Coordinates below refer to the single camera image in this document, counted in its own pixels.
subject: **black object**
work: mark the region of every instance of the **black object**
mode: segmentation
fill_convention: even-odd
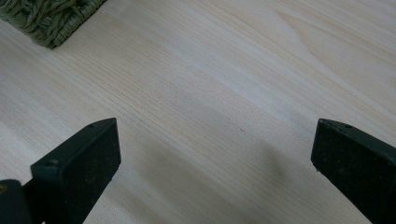
[[[0,223],[80,224],[119,166],[116,119],[92,123],[34,163],[25,186],[0,181]]]
[[[396,223],[396,148],[320,119],[311,161],[372,223]]]

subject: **wooden table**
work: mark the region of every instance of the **wooden table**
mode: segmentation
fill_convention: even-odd
[[[85,223],[370,223],[310,153],[318,118],[396,146],[394,0],[109,0],[55,50],[0,30],[0,179],[115,117]]]

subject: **braided texture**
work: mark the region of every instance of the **braided texture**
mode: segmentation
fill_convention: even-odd
[[[0,18],[40,46],[61,45],[106,0],[0,0]]]

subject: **green textile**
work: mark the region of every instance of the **green textile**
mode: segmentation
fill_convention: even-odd
[[[0,0],[0,18],[40,46],[61,45],[106,0]]]

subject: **green woven object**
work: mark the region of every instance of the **green woven object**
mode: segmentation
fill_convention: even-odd
[[[0,0],[0,18],[43,47],[61,45],[106,0]]]

